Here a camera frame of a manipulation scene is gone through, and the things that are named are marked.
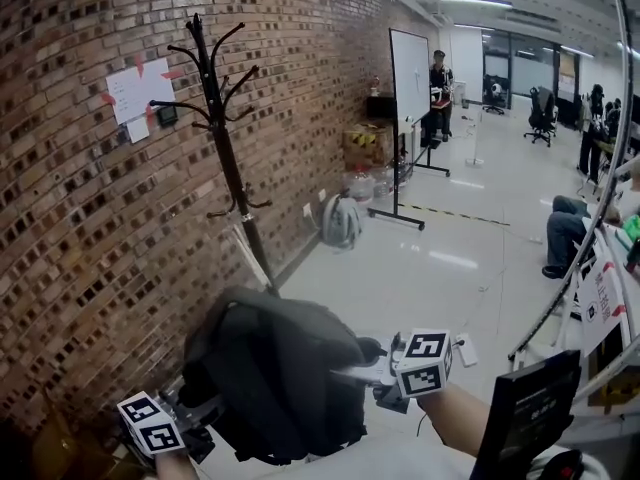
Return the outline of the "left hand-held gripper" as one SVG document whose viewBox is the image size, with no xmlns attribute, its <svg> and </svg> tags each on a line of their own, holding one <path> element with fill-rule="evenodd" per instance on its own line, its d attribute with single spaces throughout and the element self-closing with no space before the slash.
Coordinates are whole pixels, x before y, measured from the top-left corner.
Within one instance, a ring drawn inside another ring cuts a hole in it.
<svg viewBox="0 0 640 480">
<path fill-rule="evenodd" d="M 225 412 L 225 402 L 220 395 L 204 400 L 187 387 L 169 387 L 155 395 L 141 391 L 117 409 L 143 456 L 186 450 L 201 464 L 215 448 L 208 428 Z"/>
</svg>

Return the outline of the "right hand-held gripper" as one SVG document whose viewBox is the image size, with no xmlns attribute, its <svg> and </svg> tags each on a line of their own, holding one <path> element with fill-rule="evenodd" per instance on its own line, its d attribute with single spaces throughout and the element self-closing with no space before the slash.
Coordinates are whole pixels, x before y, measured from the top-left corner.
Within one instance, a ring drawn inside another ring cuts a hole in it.
<svg viewBox="0 0 640 480">
<path fill-rule="evenodd" d="M 415 328 L 388 339 L 366 337 L 366 362 L 331 371 L 340 379 L 364 383 L 373 392 L 376 405 L 405 414 L 410 401 L 443 390 L 453 359 L 451 332 Z"/>
</svg>

